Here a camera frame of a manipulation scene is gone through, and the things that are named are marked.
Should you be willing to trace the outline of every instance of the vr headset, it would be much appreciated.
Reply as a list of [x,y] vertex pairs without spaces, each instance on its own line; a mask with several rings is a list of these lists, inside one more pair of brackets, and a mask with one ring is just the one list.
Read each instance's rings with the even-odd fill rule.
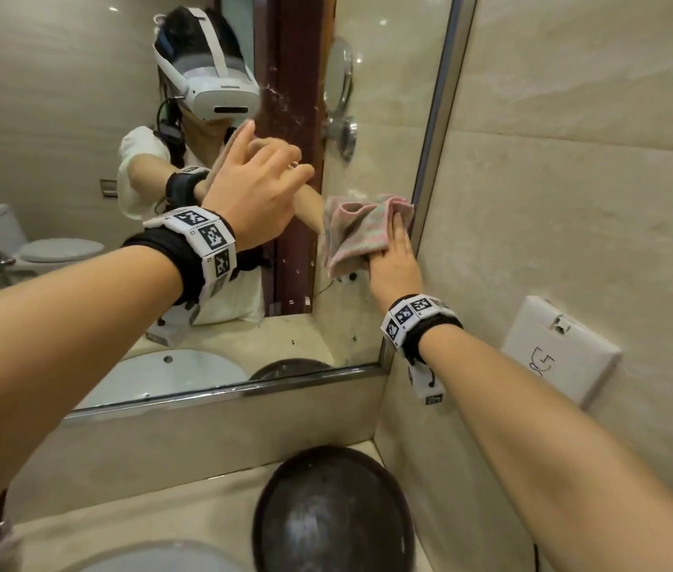
[[198,8],[154,17],[154,56],[175,98],[202,120],[254,118],[259,86],[227,21]]

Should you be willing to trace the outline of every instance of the woman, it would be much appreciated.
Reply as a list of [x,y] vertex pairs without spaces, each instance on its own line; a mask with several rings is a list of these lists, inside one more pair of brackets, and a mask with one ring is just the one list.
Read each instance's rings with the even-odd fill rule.
[[[175,8],[155,18],[155,48],[179,48],[176,63],[184,68],[215,70],[215,58],[197,11]],[[249,81],[251,72],[244,65],[238,39],[225,18],[211,8],[204,10],[211,22],[224,60],[231,75]],[[139,126],[127,134],[120,146],[122,163],[118,172],[119,207],[125,216],[146,220],[164,211],[166,188],[170,177],[185,166],[211,168],[222,152],[224,143],[234,134],[232,119],[203,120],[192,112],[176,86],[162,69],[159,70],[162,103],[157,112],[157,125],[151,129]],[[274,139],[256,139],[249,144],[247,157]],[[201,204],[207,194],[208,182],[193,188],[195,203]],[[294,198],[296,215],[312,230],[323,230],[323,199],[305,185]],[[201,307],[195,325],[221,323],[232,319],[258,322],[264,316],[263,285],[260,265],[264,264],[262,249],[251,249],[238,257],[239,270],[234,278]]]

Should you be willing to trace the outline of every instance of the pink cloth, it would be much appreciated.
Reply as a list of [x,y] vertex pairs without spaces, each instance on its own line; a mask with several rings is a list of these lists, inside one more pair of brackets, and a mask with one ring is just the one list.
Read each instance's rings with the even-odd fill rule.
[[414,218],[414,205],[391,194],[380,194],[371,203],[328,197],[323,205],[321,256],[329,278],[368,270],[367,255],[389,248],[387,227],[396,213],[407,229]]

